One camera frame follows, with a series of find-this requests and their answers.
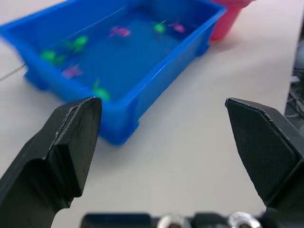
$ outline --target blue plastic tray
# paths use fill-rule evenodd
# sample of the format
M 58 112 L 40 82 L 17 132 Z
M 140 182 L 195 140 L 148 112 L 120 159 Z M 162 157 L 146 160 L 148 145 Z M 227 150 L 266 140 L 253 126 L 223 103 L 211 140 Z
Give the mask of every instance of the blue plastic tray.
M 203 0 L 70 0 L 6 24 L 1 35 L 14 45 L 28 67 L 26 79 L 65 101 L 95 95 L 96 80 L 111 99 L 103 100 L 100 135 L 123 144 L 158 96 L 208 49 L 214 25 L 225 9 Z M 166 31 L 154 31 L 164 21 Z M 169 26 L 179 21 L 179 33 Z M 109 37 L 118 26 L 128 37 Z M 63 43 L 86 35 L 81 54 L 60 66 L 41 58 L 44 50 L 61 52 Z M 61 71 L 78 64 L 84 74 L 74 79 Z

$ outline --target wire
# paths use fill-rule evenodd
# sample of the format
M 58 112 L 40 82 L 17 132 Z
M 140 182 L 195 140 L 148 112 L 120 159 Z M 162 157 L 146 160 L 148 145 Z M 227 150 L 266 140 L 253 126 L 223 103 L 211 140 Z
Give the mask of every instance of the wire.
M 14 73 L 20 71 L 23 67 L 25 66 L 25 64 L 23 64 L 22 66 L 18 67 L 17 69 L 13 70 L 12 72 L 8 73 L 7 75 L 0 77 L 0 82 L 3 82 L 5 79 L 9 78 L 10 76 L 12 76 Z

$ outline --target pink container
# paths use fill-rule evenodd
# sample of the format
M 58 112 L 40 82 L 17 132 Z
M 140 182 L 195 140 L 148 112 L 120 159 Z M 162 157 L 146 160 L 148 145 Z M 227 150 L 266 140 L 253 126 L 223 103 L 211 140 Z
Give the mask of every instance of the pink container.
M 211 40 L 223 39 L 231 30 L 241 10 L 254 0 L 210 0 L 227 8 L 226 13 L 217 21 Z

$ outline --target green toy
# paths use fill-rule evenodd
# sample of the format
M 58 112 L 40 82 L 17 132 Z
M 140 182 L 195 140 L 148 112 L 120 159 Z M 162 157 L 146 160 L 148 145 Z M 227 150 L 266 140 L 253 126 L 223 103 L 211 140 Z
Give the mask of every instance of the green toy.
M 110 95 L 106 91 L 106 89 L 98 88 L 99 86 L 99 79 L 94 83 L 92 92 L 96 94 L 96 96 L 100 97 L 101 99 L 104 99 L 106 101 L 110 100 Z
M 55 65 L 61 64 L 66 59 L 66 57 L 63 55 L 60 55 L 57 57 L 55 51 L 52 51 L 52 50 L 46 50 L 46 51 L 42 52 L 41 57 L 45 61 L 48 61 Z
M 84 46 L 87 44 L 89 37 L 82 36 L 77 38 L 73 43 L 67 43 L 66 46 L 74 53 L 79 53 L 84 50 Z
M 164 20 L 162 23 L 159 23 L 154 26 L 154 30 L 158 33 L 163 33 L 166 31 L 166 27 L 163 25 L 167 20 Z

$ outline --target white table surface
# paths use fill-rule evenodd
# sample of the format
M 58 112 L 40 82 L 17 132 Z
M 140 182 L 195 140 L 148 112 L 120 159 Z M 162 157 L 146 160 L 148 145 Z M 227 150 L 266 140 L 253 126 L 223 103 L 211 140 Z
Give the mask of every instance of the white table surface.
M 0 22 L 57 0 L 4 0 Z M 304 0 L 257 0 L 227 38 L 193 62 L 115 148 L 98 140 L 84 194 L 52 228 L 76 228 L 89 211 L 259 213 L 264 205 L 238 157 L 227 97 L 285 109 Z M 0 43 L 0 77 L 20 67 Z M 63 102 L 26 84 L 20 70 L 0 83 L 0 176 Z

